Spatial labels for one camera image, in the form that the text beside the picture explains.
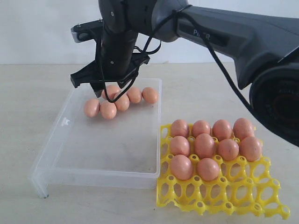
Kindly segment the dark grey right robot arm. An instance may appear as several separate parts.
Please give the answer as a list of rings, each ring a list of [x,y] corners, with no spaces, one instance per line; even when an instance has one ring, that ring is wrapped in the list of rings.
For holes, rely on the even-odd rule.
[[[71,29],[75,42],[94,40],[95,59],[71,75],[95,95],[116,82],[128,91],[150,59],[136,46],[184,38],[206,47],[231,88],[268,130],[299,144],[299,20],[190,5],[186,0],[101,0],[102,18]]]

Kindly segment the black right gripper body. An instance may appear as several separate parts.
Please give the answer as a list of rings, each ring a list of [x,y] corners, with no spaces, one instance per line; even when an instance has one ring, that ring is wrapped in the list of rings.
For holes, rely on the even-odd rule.
[[[102,56],[96,56],[90,83],[127,83],[138,77],[140,66],[147,64],[149,60],[150,57],[142,53],[133,53],[128,61],[123,62],[104,60]]]

